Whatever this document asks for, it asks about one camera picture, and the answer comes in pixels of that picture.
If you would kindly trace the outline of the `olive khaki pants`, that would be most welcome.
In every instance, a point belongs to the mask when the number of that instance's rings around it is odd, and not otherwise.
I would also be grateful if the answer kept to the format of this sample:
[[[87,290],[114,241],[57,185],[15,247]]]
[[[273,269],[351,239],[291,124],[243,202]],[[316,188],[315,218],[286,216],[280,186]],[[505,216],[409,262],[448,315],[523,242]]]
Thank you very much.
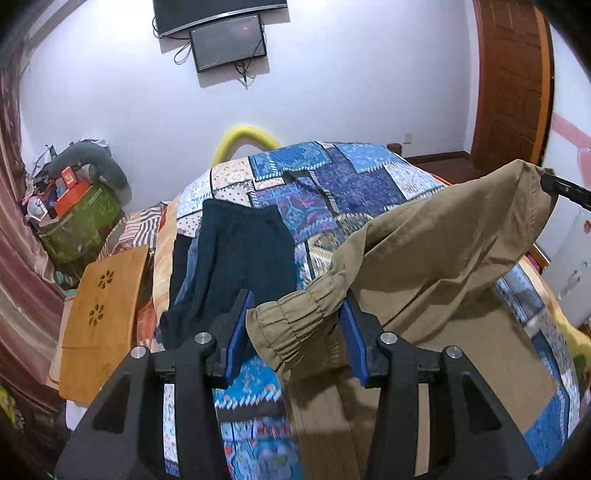
[[[349,371],[337,314],[353,293],[388,331],[423,348],[462,348],[521,431],[556,386],[495,282],[526,254],[556,203],[542,170],[513,161],[369,221],[307,288],[249,311],[256,353],[283,381],[304,477],[359,479],[378,396]]]

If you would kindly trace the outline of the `wooden lap tray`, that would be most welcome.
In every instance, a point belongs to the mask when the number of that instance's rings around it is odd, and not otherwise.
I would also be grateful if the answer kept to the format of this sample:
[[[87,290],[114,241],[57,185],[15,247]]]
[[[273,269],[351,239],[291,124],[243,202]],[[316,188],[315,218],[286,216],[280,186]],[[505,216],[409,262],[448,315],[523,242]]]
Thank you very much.
[[[86,267],[62,341],[62,398],[90,404],[131,349],[147,258],[141,246]]]

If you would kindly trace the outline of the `brown wooden door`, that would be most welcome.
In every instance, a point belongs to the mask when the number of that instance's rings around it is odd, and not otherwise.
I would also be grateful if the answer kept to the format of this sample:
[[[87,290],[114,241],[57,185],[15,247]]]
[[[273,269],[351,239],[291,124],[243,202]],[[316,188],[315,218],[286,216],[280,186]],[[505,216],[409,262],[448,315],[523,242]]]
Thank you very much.
[[[549,24],[531,1],[474,3],[479,95],[471,160],[484,172],[539,165],[550,131],[554,60]]]

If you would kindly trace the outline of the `striped maroon curtain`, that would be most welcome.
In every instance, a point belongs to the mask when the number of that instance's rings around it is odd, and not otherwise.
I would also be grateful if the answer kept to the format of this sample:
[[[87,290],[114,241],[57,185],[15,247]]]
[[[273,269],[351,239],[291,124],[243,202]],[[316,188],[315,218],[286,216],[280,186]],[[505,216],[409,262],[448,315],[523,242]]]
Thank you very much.
[[[56,412],[61,399],[46,385],[57,347],[63,295],[53,264],[25,222],[21,201],[21,60],[1,68],[1,379],[35,407]]]

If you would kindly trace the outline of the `green storage bag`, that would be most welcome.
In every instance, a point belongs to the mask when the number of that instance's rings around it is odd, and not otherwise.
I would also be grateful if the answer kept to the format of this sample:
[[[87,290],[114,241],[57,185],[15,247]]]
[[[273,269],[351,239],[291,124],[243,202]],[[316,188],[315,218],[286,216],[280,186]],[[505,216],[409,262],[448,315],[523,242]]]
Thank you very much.
[[[40,227],[37,235],[55,269],[77,283],[122,216],[114,193],[107,186],[94,184],[64,217]]]

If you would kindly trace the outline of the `striped pillow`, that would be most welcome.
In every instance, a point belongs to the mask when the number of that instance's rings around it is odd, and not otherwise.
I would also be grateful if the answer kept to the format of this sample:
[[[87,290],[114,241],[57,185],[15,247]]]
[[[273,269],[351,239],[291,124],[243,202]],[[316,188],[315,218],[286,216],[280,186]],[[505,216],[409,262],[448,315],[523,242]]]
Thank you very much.
[[[148,247],[148,255],[153,256],[157,233],[166,210],[166,204],[157,204],[121,218],[109,232],[97,256],[104,260],[133,248]]]

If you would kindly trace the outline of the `blue patchwork bedspread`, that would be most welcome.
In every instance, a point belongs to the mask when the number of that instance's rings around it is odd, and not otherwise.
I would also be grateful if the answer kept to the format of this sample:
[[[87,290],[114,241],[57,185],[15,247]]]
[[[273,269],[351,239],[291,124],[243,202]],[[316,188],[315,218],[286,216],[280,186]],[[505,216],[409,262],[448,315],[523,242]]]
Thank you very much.
[[[279,209],[294,239],[296,292],[324,275],[339,246],[369,221],[447,187],[374,144],[308,142],[214,166],[172,202],[158,236],[154,301],[160,341],[160,320],[184,298],[197,266],[206,200]],[[523,431],[537,463],[546,466],[578,424],[578,388],[566,341],[519,262],[494,287],[555,382],[554,396]],[[213,399],[232,478],[308,479],[287,416],[283,381],[255,348],[235,383],[215,391]]]

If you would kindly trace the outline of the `dark navy folded garment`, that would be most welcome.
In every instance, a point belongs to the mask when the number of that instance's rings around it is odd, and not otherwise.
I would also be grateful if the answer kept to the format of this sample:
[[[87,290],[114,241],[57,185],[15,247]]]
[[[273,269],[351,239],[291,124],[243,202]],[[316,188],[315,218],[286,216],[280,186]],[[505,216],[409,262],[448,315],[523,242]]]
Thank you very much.
[[[209,329],[231,310],[242,289],[252,292],[259,305],[296,288],[294,239],[279,209],[206,200],[188,292],[160,320],[163,346],[177,348]]]

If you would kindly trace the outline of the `orange box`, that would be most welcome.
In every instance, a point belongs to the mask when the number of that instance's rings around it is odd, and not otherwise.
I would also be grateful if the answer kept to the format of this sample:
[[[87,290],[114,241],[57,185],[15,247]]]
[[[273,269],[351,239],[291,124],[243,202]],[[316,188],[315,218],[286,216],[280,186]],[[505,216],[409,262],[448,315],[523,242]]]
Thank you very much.
[[[52,181],[52,185],[55,187],[56,200],[48,213],[51,219],[57,219],[63,217],[86,194],[91,183],[68,166]]]

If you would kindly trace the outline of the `grey stuffed toy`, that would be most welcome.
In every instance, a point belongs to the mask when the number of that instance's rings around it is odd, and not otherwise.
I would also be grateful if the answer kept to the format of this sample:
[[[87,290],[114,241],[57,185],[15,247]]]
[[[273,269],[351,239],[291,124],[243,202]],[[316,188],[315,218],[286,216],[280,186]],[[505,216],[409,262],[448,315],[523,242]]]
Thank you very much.
[[[131,188],[127,177],[112,158],[109,147],[88,140],[71,143],[43,170],[50,178],[57,179],[66,167],[76,167],[87,174],[91,183],[109,187],[122,205],[130,202]]]

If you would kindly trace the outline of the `yellow curved headboard tube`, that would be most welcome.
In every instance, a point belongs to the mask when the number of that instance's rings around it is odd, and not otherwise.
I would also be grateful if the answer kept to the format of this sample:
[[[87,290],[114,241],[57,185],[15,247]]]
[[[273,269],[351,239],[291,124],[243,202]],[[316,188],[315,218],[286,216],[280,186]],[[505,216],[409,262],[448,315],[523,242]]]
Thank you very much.
[[[211,166],[228,161],[243,145],[252,145],[262,151],[276,150],[281,147],[280,141],[262,128],[240,124],[225,132],[216,148]]]

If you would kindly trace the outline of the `large black television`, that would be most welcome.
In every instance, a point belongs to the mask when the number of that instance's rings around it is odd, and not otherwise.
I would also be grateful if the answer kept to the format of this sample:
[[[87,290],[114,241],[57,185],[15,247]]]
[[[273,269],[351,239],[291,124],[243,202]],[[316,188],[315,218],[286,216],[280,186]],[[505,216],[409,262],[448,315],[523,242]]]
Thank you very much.
[[[287,8],[284,0],[153,0],[158,37],[245,13]]]

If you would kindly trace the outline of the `wall mounted black monitor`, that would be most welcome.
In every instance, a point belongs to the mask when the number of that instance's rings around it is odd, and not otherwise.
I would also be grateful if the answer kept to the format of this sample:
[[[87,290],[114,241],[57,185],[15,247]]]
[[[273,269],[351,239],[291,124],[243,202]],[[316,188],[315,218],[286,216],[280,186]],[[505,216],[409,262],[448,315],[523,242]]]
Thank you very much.
[[[198,73],[230,64],[246,69],[254,59],[266,57],[266,37],[259,14],[226,18],[197,26],[189,41]]]

